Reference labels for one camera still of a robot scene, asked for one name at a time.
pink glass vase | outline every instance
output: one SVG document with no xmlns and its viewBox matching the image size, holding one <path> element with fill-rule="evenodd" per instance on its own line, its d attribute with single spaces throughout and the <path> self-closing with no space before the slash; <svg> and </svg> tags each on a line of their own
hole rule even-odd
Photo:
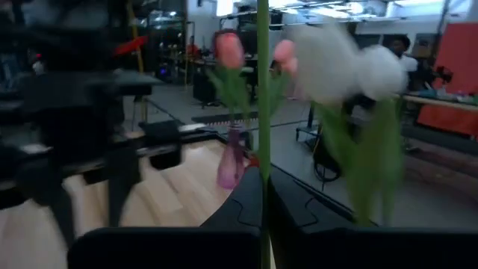
<svg viewBox="0 0 478 269">
<path fill-rule="evenodd" d="M 229 128 L 229 142 L 217 168 L 217 184 L 228 190 L 234 189 L 244 174 L 243 151 L 239 141 L 239 129 L 237 126 L 231 126 Z"/>
</svg>

light wood surface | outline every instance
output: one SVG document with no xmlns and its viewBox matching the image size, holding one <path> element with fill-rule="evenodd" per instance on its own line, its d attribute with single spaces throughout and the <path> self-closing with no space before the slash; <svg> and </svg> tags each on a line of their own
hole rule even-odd
<svg viewBox="0 0 478 269">
<path fill-rule="evenodd" d="M 215 140 L 184 146 L 184 163 L 157 171 L 141 160 L 143 181 L 128 198 L 122 226 L 198 226 L 230 191 L 216 184 L 224 145 Z M 64 185 L 73 199 L 77 235 L 104 226 L 105 182 L 86 186 L 81 176 Z M 66 248 L 49 210 L 32 201 L 0 211 L 1 269 L 64 269 Z"/>
<path fill-rule="evenodd" d="M 428 104 L 428 105 L 441 105 L 444 107 L 449 107 L 449 108 L 458 108 L 466 111 L 478 111 L 478 105 L 472 105 L 472 104 L 466 104 L 466 103 L 459 103 L 459 102 L 451 102 L 447 100 L 440 100 L 440 99 L 431 99 L 431 98 L 425 98 L 425 97 L 420 97 L 420 96 L 413 96 L 413 95 L 403 95 L 402 96 L 404 100 L 410 101 L 410 102 L 416 102 L 419 104 Z"/>
</svg>

ceiling light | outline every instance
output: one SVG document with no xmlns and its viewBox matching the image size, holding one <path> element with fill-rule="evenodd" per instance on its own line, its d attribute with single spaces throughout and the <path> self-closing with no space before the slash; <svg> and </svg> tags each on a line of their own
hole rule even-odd
<svg viewBox="0 0 478 269">
<path fill-rule="evenodd" d="M 344 1 L 329 1 L 326 3 L 313 3 L 313 4 L 307 4 L 309 7 L 322 7 L 322 6 L 327 6 L 331 4 L 342 4 Z"/>
<path fill-rule="evenodd" d="M 355 15 L 353 17 L 354 19 L 358 19 L 358 18 L 376 18 L 376 15 L 375 14 L 359 14 L 359 15 Z"/>
<path fill-rule="evenodd" d="M 435 4 L 441 2 L 443 2 L 443 0 L 400 0 L 395 1 L 394 3 L 402 6 L 411 6 L 417 4 Z"/>
<path fill-rule="evenodd" d="M 234 11 L 234 2 L 230 0 L 217 0 L 216 16 L 229 15 Z"/>
<path fill-rule="evenodd" d="M 288 8 L 288 9 L 286 9 L 286 10 L 282 10 L 282 12 L 286 12 L 286 13 L 294 14 L 294 15 L 299 14 L 299 11 L 294 10 L 294 9 L 291 9 L 291 8 Z"/>
<path fill-rule="evenodd" d="M 341 6 L 341 5 L 338 5 L 338 4 L 331 4 L 329 7 L 334 9 L 334 10 L 339 10 L 339 11 L 350 9 L 350 7 Z"/>
<path fill-rule="evenodd" d="M 299 4 L 300 1 L 297 0 L 269 0 L 269 7 L 285 7 L 290 4 Z"/>
<path fill-rule="evenodd" d="M 324 16 L 330 16 L 332 18 L 348 18 L 349 14 L 341 11 L 336 11 L 331 8 L 316 8 L 311 10 L 311 12 L 324 15 Z"/>
</svg>

floor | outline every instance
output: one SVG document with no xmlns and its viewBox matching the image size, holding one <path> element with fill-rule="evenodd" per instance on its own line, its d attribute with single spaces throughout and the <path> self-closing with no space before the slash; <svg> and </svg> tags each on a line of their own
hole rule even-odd
<svg viewBox="0 0 478 269">
<path fill-rule="evenodd" d="M 192 123 L 191 117 L 227 113 L 225 108 L 201 109 L 198 101 L 193 99 L 191 89 L 183 86 L 157 87 L 150 98 L 184 123 Z M 303 143 L 295 141 L 295 129 L 306 125 L 308 109 L 308 103 L 285 100 L 282 107 L 273 115 L 270 138 L 271 160 L 276 166 L 320 190 L 322 185 L 314 174 L 309 149 Z M 171 118 L 154 109 L 149 113 L 149 121 L 152 122 Z M 129 117 L 127 121 L 131 128 L 131 118 Z M 257 122 L 253 122 L 251 128 L 257 127 Z M 219 132 L 227 130 L 226 126 L 214 128 Z M 258 137 L 257 130 L 253 133 L 255 137 Z M 304 141 L 306 138 L 305 134 L 301 134 L 299 140 Z M 464 161 L 477 161 L 471 156 L 430 146 L 420 141 L 413 141 L 413 144 L 421 148 L 434 149 L 442 155 L 463 158 Z M 344 205 L 350 206 L 343 179 L 325 185 L 324 192 Z M 378 203 L 376 212 L 373 220 L 381 223 Z M 478 179 L 406 157 L 406 177 L 397 193 L 391 225 L 478 230 Z"/>
</svg>

green stem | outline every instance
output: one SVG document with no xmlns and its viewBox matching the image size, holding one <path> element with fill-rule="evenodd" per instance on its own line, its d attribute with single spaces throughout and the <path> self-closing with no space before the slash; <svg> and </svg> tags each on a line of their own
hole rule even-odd
<svg viewBox="0 0 478 269">
<path fill-rule="evenodd" d="M 269 1 L 258 0 L 258 106 L 259 106 L 259 169 L 264 181 L 262 268 L 270 268 L 270 239 L 267 227 L 267 185 L 270 175 L 270 98 L 269 98 Z"/>
<path fill-rule="evenodd" d="M 233 85 L 232 85 L 232 79 L 231 79 L 231 76 L 232 74 L 230 73 L 230 71 L 226 71 L 226 92 L 232 96 L 231 92 L 234 90 L 232 89 Z M 235 118 L 234 118 L 234 103 L 231 103 L 229 104 L 229 121 L 230 121 L 230 124 L 231 126 L 234 125 L 234 121 L 235 121 Z"/>
</svg>

